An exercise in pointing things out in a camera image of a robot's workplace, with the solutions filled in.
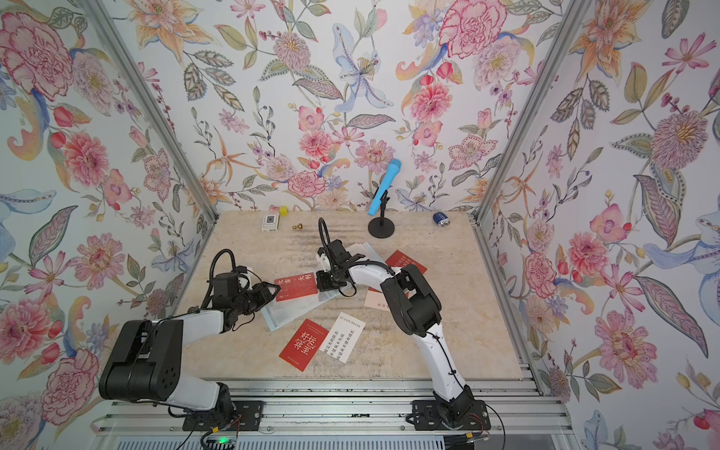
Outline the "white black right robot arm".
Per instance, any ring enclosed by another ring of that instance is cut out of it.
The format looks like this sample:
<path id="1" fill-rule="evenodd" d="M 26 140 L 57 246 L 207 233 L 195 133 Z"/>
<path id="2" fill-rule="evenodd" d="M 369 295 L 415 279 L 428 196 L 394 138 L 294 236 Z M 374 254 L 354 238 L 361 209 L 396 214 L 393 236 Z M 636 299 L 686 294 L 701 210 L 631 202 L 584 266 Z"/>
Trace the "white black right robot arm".
<path id="1" fill-rule="evenodd" d="M 317 261 L 322 266 L 316 273 L 318 290 L 345 296 L 362 285 L 381 292 L 395 324 L 414 339 L 427 364 L 440 420 L 449 427 L 458 427 L 471 413 L 474 394 L 447 348 L 442 304 L 425 275 L 414 264 L 392 267 L 350 253 L 341 240 L 330 238 L 322 217 L 318 219 L 318 230 L 321 246 Z"/>

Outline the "red card gold characters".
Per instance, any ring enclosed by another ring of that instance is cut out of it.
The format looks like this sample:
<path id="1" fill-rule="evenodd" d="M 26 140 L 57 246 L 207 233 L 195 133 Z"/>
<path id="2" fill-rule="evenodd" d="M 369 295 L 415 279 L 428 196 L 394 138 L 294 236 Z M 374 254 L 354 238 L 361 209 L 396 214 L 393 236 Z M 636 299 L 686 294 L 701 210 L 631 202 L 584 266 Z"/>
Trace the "red card gold characters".
<path id="1" fill-rule="evenodd" d="M 282 277 L 276 279 L 274 283 L 280 287 L 280 291 L 276 296 L 277 302 L 313 297 L 317 296 L 319 292 L 314 273 Z"/>

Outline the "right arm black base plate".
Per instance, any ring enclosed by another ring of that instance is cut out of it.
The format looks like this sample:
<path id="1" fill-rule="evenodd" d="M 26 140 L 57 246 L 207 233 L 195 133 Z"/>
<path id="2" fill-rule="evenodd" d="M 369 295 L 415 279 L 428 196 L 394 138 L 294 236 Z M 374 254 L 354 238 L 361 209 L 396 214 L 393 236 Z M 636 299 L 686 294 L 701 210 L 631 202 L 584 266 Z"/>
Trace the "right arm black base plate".
<path id="1" fill-rule="evenodd" d="M 490 431 L 491 420 L 486 403 L 472 400 L 456 408 L 439 400 L 414 400 L 405 421 L 416 431 Z"/>

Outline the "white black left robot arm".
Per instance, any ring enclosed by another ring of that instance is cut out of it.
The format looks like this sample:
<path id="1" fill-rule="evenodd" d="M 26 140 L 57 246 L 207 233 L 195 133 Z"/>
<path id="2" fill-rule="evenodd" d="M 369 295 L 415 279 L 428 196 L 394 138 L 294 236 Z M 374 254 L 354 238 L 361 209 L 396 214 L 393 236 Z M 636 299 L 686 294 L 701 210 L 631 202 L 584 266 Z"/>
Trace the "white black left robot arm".
<path id="1" fill-rule="evenodd" d="M 169 318 L 123 325 L 99 379 L 99 395 L 180 409 L 211 427 L 232 423 L 239 414 L 228 386 L 185 373 L 183 350 L 238 330 L 240 318 L 255 318 L 280 293 L 281 286 L 237 264 L 230 249 L 221 250 L 211 262 L 200 305 Z"/>

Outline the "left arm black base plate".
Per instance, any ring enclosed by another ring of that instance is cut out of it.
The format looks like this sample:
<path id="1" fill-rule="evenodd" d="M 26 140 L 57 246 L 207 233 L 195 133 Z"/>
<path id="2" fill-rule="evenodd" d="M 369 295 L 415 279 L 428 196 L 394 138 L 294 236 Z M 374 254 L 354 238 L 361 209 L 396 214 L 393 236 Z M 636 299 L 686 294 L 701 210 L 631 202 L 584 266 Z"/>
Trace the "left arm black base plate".
<path id="1" fill-rule="evenodd" d="M 266 404 L 260 400 L 231 400 L 214 410 L 187 413 L 183 431 L 258 431 Z"/>

